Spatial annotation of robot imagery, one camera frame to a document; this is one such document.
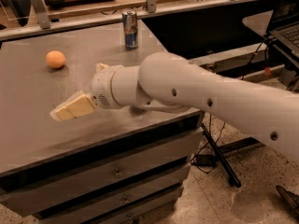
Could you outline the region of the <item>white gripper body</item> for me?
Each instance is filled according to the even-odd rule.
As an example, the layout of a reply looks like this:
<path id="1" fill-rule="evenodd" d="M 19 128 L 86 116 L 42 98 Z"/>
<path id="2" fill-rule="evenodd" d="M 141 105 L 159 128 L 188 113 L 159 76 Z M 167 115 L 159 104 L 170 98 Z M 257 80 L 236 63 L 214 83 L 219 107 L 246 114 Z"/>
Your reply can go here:
<path id="1" fill-rule="evenodd" d="M 91 81 L 91 93 L 94 101 L 105 109 L 119 109 L 112 92 L 112 79 L 122 65 L 108 66 L 100 72 L 96 72 Z"/>

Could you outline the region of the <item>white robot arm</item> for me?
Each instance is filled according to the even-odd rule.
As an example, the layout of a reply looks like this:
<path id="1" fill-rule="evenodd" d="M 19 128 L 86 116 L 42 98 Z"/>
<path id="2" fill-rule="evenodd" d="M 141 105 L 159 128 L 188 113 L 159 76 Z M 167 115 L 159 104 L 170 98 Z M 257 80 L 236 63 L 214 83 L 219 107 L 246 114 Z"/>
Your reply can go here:
<path id="1" fill-rule="evenodd" d="M 96 65 L 91 89 L 79 91 L 50 112 L 68 120 L 98 107 L 182 112 L 199 108 L 281 154 L 299 160 L 299 95 L 222 77 L 168 52 L 151 54 L 139 66 Z"/>

